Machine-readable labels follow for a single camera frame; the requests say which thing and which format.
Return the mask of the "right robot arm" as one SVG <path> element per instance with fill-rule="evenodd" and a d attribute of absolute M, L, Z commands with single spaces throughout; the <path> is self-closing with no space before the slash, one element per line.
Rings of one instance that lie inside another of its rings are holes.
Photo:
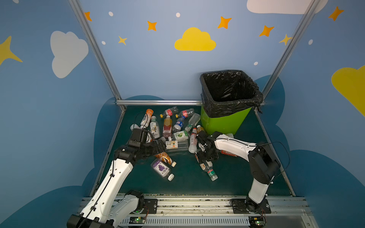
<path fill-rule="evenodd" d="M 221 151 L 245 159 L 250 164 L 253 176 L 246 202 L 258 206 L 265 200 L 269 185 L 281 167 L 279 159 L 268 143 L 244 142 L 220 132 L 209 135 L 205 131 L 200 131 L 196 139 L 199 146 L 197 153 L 202 155 L 203 160 L 217 160 Z"/>

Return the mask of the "red white label clear bottle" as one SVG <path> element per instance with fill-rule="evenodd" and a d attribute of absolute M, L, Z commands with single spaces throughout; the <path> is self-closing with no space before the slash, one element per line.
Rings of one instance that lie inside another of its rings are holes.
<path fill-rule="evenodd" d="M 199 163 L 200 168 L 205 171 L 210 177 L 211 181 L 215 181 L 218 179 L 218 175 L 215 173 L 213 169 L 213 163 L 204 158 L 200 153 L 196 153 L 195 157 Z"/>

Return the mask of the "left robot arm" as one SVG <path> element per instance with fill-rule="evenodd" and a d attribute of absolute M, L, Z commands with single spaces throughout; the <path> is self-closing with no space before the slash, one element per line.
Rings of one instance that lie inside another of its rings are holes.
<path fill-rule="evenodd" d="M 162 139 L 148 143 L 129 142 L 115 150 L 109 171 L 93 198 L 80 212 L 71 215 L 68 228 L 116 228 L 132 212 L 144 207 L 143 193 L 130 191 L 115 207 L 112 206 L 119 190 L 138 160 L 163 153 Z"/>

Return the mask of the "white slim bottle red cap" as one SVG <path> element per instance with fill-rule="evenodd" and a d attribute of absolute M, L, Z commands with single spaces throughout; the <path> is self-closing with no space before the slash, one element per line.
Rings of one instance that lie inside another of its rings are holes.
<path fill-rule="evenodd" d="M 197 136 L 197 129 L 194 128 L 192 130 L 192 133 L 191 133 L 191 136 L 190 136 L 190 145 L 189 145 L 189 148 L 188 148 L 188 151 L 192 154 L 196 153 L 197 151 L 197 139 L 196 139 L 196 136 Z"/>

